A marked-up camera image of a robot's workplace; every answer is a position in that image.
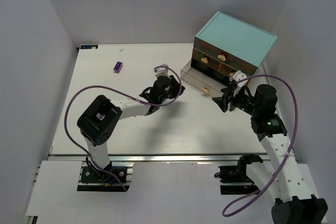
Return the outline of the transparent drawer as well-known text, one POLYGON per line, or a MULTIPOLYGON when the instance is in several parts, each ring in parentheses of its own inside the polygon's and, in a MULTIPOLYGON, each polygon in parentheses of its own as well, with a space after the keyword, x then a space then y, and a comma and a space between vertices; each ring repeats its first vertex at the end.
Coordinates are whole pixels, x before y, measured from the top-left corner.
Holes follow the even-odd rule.
POLYGON ((245 74, 253 74, 256 71, 256 67, 252 65, 242 66, 240 69, 229 66, 223 62, 215 61, 211 64, 211 67, 216 71, 214 76, 217 81, 221 83, 226 83, 229 81, 229 77, 235 74, 238 70, 244 72, 245 74))
POLYGON ((192 68, 191 62, 192 61, 190 60, 181 70, 181 79, 198 88, 204 94, 211 97, 221 97, 223 94, 221 89, 225 88, 225 86, 192 68))
POLYGON ((247 72, 252 72, 255 73, 256 70, 258 69, 258 67, 248 63, 245 60, 242 60, 228 52, 226 52, 224 49, 220 49, 218 47, 215 47, 211 44, 209 44, 208 42, 205 42, 199 38, 195 38, 194 39, 194 47, 196 49, 198 49, 199 51, 201 51, 202 53, 205 53, 206 55, 209 55, 217 60, 219 59, 219 55, 222 55, 225 57, 225 60, 223 61, 224 63, 226 63, 227 65, 237 69, 237 70, 241 70, 245 73, 247 72))
POLYGON ((221 63, 219 60, 216 60, 215 58, 203 53, 202 51, 193 48, 191 60, 191 66, 193 68, 202 71, 207 71, 211 69, 213 71, 219 72, 220 65, 221 63))

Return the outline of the light purple lego brick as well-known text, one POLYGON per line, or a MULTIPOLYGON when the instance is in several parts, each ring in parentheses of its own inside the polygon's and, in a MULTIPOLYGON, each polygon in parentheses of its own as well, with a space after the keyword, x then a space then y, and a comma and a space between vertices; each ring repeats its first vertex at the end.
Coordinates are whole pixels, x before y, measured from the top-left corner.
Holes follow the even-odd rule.
POLYGON ((101 114, 98 113, 97 114, 97 118, 100 119, 100 120, 102 120, 103 119, 103 115, 101 115, 101 114))

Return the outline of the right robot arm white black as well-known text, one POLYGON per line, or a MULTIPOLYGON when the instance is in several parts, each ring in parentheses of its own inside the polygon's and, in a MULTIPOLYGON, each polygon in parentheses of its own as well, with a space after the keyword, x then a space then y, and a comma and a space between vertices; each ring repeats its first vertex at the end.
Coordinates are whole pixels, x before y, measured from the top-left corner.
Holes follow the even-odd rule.
POLYGON ((241 156, 237 172, 250 179, 260 192, 268 195, 274 223, 321 223, 328 211, 323 198, 318 198, 302 176, 289 137, 281 118, 275 113, 276 89, 260 84, 254 95, 247 87, 227 87, 213 101, 223 112, 240 109, 251 116, 251 127, 270 158, 274 173, 270 174, 256 154, 241 156))

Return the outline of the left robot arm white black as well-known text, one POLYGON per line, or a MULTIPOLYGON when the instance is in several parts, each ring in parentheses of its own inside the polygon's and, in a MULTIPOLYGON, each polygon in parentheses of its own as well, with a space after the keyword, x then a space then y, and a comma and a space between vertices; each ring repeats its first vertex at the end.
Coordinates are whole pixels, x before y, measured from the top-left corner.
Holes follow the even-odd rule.
POLYGON ((77 121, 88 145, 91 164, 98 170, 110 169, 107 141, 120 120, 151 115, 166 100, 176 99, 184 90, 173 76, 160 76, 153 86, 140 93, 143 102, 132 99, 112 102, 104 95, 97 96, 77 121))

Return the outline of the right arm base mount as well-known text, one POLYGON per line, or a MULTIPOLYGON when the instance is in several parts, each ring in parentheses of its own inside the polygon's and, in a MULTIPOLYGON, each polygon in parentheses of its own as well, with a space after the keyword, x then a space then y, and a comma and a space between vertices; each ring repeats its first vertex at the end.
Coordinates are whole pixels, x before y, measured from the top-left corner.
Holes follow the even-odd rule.
POLYGON ((256 194, 259 188, 247 176, 247 165, 263 163, 262 158, 256 154, 242 155, 234 166, 219 166, 214 174, 220 181, 221 195, 248 195, 256 194))

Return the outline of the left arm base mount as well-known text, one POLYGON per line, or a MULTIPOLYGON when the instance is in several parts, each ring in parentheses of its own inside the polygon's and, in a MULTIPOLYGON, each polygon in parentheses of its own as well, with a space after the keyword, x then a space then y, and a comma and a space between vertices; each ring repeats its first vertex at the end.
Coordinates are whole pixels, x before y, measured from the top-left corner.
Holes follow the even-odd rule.
POLYGON ((115 176, 105 173, 89 164, 83 164, 78 179, 77 191, 126 192, 132 180, 132 168, 127 166, 106 167, 115 176))

